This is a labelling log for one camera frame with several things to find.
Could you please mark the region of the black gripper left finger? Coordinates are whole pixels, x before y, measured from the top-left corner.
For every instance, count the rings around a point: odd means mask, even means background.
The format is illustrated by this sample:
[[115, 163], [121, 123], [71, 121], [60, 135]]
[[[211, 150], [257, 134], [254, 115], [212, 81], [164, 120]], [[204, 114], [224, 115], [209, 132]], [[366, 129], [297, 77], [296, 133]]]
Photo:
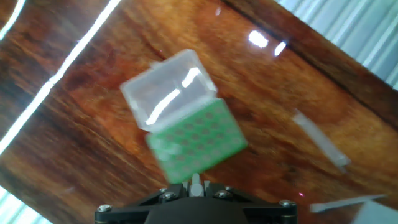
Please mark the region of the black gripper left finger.
[[94, 213], [95, 224], [128, 224], [145, 223], [150, 211], [158, 205], [163, 205], [177, 199], [188, 197], [189, 183], [170, 184], [138, 202], [114, 207], [104, 204]]

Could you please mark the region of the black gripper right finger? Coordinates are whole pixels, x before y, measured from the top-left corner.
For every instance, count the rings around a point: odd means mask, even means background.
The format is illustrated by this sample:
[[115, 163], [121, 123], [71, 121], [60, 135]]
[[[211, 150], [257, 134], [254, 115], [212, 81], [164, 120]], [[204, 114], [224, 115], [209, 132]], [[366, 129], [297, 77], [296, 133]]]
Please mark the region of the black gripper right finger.
[[237, 205], [248, 223], [297, 224], [297, 204], [291, 200], [267, 202], [221, 183], [204, 181], [204, 192], [208, 198], [224, 200]]

